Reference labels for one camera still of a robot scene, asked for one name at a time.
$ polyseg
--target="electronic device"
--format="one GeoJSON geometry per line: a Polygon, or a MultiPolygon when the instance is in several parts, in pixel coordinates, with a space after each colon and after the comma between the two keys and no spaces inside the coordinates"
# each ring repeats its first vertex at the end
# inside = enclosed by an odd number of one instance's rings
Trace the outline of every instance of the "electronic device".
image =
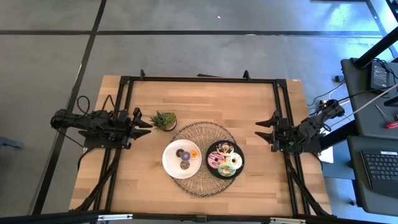
{"type": "Polygon", "coordinates": [[[381,93],[383,88],[387,88],[391,85],[390,83],[390,71],[387,70],[385,65],[382,62],[372,62],[370,69],[370,79],[368,90],[377,90],[377,92],[381,93]]]}
{"type": "Polygon", "coordinates": [[[371,190],[398,198],[398,152],[363,151],[361,155],[371,190]]]}

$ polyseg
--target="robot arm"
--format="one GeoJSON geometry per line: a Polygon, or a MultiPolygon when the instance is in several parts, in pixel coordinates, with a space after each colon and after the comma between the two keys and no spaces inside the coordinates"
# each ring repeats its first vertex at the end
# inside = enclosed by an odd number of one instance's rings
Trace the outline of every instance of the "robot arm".
{"type": "Polygon", "coordinates": [[[84,136],[84,146],[88,148],[116,148],[130,149],[130,139],[150,133],[149,130],[136,129],[151,128],[152,125],[141,120],[142,113],[139,108],[134,109],[133,119],[129,118],[127,111],[123,110],[117,116],[111,111],[93,111],[88,114],[68,113],[58,110],[51,119],[51,127],[78,128],[79,134],[84,136]]]}
{"type": "Polygon", "coordinates": [[[319,138],[321,128],[327,128],[325,122],[337,116],[343,116],[344,109],[337,100],[329,100],[322,108],[320,114],[305,118],[298,126],[289,124],[287,118],[282,118],[280,111],[275,111],[272,118],[267,121],[257,122],[263,127],[274,127],[272,133],[256,132],[258,136],[272,144],[271,151],[285,150],[295,152],[321,152],[319,138]]]}

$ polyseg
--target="glazed donut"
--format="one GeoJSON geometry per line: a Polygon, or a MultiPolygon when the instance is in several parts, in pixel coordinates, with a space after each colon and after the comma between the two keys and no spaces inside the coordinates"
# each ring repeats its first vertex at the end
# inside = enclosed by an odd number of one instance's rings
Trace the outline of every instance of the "glazed donut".
{"type": "Polygon", "coordinates": [[[189,154],[191,154],[191,159],[196,159],[199,156],[199,153],[196,149],[189,151],[189,154]]]}
{"type": "Polygon", "coordinates": [[[234,152],[227,158],[225,158],[225,161],[228,161],[229,163],[233,164],[235,166],[235,169],[239,169],[242,166],[242,157],[238,153],[234,152]]]}
{"type": "Polygon", "coordinates": [[[231,177],[232,175],[235,174],[235,172],[236,172],[235,166],[228,161],[223,162],[218,166],[218,173],[223,177],[231,177]]]}
{"type": "Polygon", "coordinates": [[[186,170],[186,169],[188,169],[189,168],[189,162],[187,162],[187,161],[181,161],[181,163],[180,163],[180,167],[181,167],[181,169],[183,169],[183,170],[186,170]]]}
{"type": "Polygon", "coordinates": [[[177,157],[181,157],[181,154],[184,152],[184,150],[183,149],[177,149],[177,152],[175,152],[175,155],[177,156],[177,157]]]}
{"type": "Polygon", "coordinates": [[[211,168],[217,169],[218,166],[224,162],[225,158],[224,156],[218,154],[218,152],[212,152],[210,155],[207,157],[207,163],[209,163],[211,168]]]}
{"type": "Polygon", "coordinates": [[[229,156],[234,152],[234,147],[227,142],[219,143],[217,146],[217,152],[222,156],[229,156]]]}
{"type": "Polygon", "coordinates": [[[181,159],[182,161],[189,161],[191,159],[191,154],[189,154],[189,152],[185,151],[183,153],[181,153],[181,159]]]}

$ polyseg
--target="wooden table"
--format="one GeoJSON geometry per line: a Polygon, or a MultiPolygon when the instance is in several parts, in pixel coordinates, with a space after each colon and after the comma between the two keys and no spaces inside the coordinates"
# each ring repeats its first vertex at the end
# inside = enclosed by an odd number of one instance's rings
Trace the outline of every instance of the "wooden table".
{"type": "MultiPolygon", "coordinates": [[[[104,76],[96,110],[101,109],[108,94],[116,99],[119,80],[120,76],[104,76]]],[[[298,124],[308,116],[302,83],[287,80],[287,84],[294,121],[298,124]]],[[[283,105],[282,90],[280,97],[283,105]]],[[[283,155],[271,152],[271,146],[254,134],[255,131],[271,132],[254,124],[269,119],[275,111],[271,84],[137,81],[129,111],[135,107],[140,107],[142,119],[147,122],[157,110],[174,112],[178,125],[169,133],[153,129],[152,133],[132,141],[130,150],[122,150],[112,212],[292,215],[283,155]],[[162,153],[172,136],[197,121],[224,126],[246,158],[246,166],[235,182],[224,192],[207,198],[185,193],[162,167],[162,153]]],[[[106,110],[112,110],[110,103],[106,110]]],[[[83,158],[70,208],[79,206],[96,185],[103,156],[104,149],[96,149],[83,158]]],[[[317,202],[331,212],[319,161],[311,154],[302,154],[301,158],[306,186],[317,202]]],[[[295,192],[299,211],[303,213],[297,186],[295,192]]],[[[100,208],[104,208],[106,193],[107,186],[100,208]]]]}

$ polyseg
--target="chocolate donut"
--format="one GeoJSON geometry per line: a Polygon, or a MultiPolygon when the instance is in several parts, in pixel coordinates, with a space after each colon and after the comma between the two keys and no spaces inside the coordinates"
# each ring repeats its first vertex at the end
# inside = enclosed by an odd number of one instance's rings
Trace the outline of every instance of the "chocolate donut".
{"type": "Polygon", "coordinates": [[[229,156],[234,152],[234,147],[228,142],[220,143],[217,146],[217,152],[222,156],[229,156]]]}
{"type": "Polygon", "coordinates": [[[177,149],[177,152],[175,152],[175,155],[177,156],[177,157],[181,157],[181,154],[184,152],[184,150],[183,149],[177,149]]]}
{"type": "Polygon", "coordinates": [[[182,161],[182,162],[180,163],[180,167],[181,167],[181,169],[183,169],[183,170],[188,169],[189,166],[190,166],[190,164],[189,164],[189,162],[187,162],[187,161],[182,161]]]}
{"type": "Polygon", "coordinates": [[[218,152],[212,152],[207,157],[207,163],[209,163],[210,167],[214,169],[217,169],[224,160],[224,156],[218,154],[218,152]]]}

